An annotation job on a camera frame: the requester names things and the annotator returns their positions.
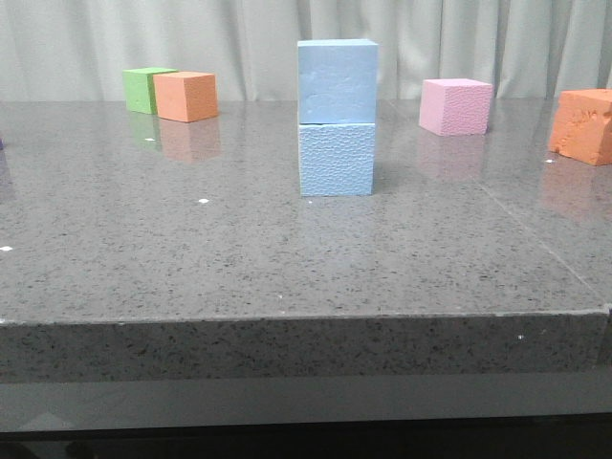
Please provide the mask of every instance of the pink foam cube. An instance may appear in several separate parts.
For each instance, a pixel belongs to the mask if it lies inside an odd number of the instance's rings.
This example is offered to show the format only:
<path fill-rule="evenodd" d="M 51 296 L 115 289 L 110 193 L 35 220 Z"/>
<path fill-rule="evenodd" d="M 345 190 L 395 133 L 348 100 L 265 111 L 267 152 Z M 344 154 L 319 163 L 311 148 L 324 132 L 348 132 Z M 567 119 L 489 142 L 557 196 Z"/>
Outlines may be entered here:
<path fill-rule="evenodd" d="M 492 85 L 475 79 L 426 79 L 419 125 L 439 136 L 484 134 L 492 92 Z"/>

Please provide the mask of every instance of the stacked blue cubes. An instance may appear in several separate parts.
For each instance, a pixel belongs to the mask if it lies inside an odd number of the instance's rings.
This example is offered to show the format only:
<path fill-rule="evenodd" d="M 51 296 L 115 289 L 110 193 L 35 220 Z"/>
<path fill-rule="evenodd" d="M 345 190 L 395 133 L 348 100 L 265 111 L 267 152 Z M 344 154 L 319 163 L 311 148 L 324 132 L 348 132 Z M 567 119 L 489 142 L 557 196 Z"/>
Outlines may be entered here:
<path fill-rule="evenodd" d="M 378 45 L 297 43 L 302 196 L 372 194 Z"/>

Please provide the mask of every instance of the green foam cube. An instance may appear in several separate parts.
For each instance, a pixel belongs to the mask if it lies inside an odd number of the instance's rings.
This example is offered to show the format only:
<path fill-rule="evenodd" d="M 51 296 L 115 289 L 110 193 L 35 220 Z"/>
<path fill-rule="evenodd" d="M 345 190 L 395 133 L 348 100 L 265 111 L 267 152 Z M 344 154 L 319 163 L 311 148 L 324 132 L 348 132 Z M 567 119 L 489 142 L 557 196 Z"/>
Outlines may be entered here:
<path fill-rule="evenodd" d="M 155 102 L 155 87 L 153 76 L 156 74 L 171 74 L 176 69 L 161 67 L 146 67 L 123 71 L 123 87 L 125 88 L 125 104 L 133 112 L 157 113 Z"/>

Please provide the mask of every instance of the white curtain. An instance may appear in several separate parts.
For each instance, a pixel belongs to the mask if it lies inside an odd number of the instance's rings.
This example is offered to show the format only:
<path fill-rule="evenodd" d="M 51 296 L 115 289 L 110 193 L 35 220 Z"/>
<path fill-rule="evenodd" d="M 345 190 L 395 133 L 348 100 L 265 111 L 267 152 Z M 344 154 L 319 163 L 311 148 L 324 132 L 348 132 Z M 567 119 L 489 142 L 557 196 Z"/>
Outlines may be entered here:
<path fill-rule="evenodd" d="M 0 100 L 119 100 L 121 70 L 149 66 L 295 99 L 297 40 L 353 37 L 381 45 L 380 98 L 436 77 L 499 98 L 612 86 L 608 0 L 0 0 Z"/>

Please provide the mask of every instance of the dark floor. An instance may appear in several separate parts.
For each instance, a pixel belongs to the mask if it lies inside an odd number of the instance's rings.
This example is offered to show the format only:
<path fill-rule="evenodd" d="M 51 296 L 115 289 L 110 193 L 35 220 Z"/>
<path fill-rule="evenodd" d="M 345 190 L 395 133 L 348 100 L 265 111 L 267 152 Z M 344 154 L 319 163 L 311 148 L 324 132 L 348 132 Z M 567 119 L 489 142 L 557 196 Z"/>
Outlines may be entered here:
<path fill-rule="evenodd" d="M 612 414 L 0 434 L 0 459 L 612 458 Z"/>

